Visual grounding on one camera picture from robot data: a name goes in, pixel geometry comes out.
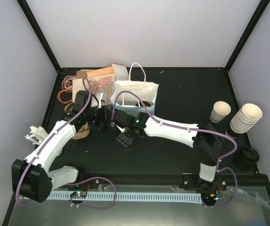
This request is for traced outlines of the light blue paper bag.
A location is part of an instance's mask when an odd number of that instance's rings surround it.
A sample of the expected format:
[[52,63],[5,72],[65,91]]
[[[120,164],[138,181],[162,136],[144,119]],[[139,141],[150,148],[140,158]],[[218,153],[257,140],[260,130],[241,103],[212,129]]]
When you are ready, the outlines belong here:
[[[111,106],[116,110],[122,110],[127,114],[137,116],[140,112],[155,112],[155,104],[159,84],[148,82],[144,73],[144,81],[133,81],[129,75],[127,81],[115,81],[115,92],[110,98]],[[153,107],[140,107],[142,101],[147,101]]]

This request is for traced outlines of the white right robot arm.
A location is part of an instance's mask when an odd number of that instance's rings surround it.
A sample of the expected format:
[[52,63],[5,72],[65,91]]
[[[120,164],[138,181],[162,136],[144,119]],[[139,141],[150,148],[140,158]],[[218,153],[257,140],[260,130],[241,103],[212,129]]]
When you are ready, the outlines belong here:
[[216,164],[223,139],[217,135],[210,123],[200,127],[198,124],[184,124],[168,121],[140,112],[137,116],[117,110],[111,125],[120,130],[117,140],[124,146],[132,144],[136,137],[160,137],[183,143],[191,148],[204,151],[200,156],[199,186],[208,190],[215,185]]

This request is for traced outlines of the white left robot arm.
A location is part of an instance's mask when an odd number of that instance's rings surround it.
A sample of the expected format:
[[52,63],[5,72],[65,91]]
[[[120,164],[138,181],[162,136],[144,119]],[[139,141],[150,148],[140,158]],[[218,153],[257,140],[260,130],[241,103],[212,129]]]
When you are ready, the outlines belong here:
[[87,137],[92,126],[100,131],[106,130],[111,113],[110,107],[103,105],[103,97],[101,92],[78,91],[74,103],[67,107],[44,141],[24,160],[13,162],[12,188],[18,205],[24,205],[19,200],[21,196],[43,202],[57,188],[67,184],[80,188],[85,184],[81,166],[69,163],[60,169],[49,169],[69,140]]

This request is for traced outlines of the black lid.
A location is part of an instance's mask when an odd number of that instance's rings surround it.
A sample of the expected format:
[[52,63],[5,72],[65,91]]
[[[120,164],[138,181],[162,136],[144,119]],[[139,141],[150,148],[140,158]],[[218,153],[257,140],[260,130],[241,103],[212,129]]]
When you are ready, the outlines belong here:
[[142,101],[142,102],[139,102],[140,103],[140,107],[153,107],[154,105],[150,104],[149,102],[147,101]]

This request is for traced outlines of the brown pulp cup carrier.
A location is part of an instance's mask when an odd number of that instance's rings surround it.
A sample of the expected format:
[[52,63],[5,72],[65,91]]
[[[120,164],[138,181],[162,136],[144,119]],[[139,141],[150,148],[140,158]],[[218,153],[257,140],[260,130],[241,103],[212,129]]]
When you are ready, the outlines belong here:
[[[68,110],[68,111],[72,111],[72,103],[70,104],[67,104],[64,108],[65,110]],[[89,124],[86,123],[85,125],[83,125],[80,130],[72,137],[72,139],[74,140],[79,140],[79,139],[83,139],[83,138],[86,138],[89,133],[90,133],[90,128],[89,128]]]

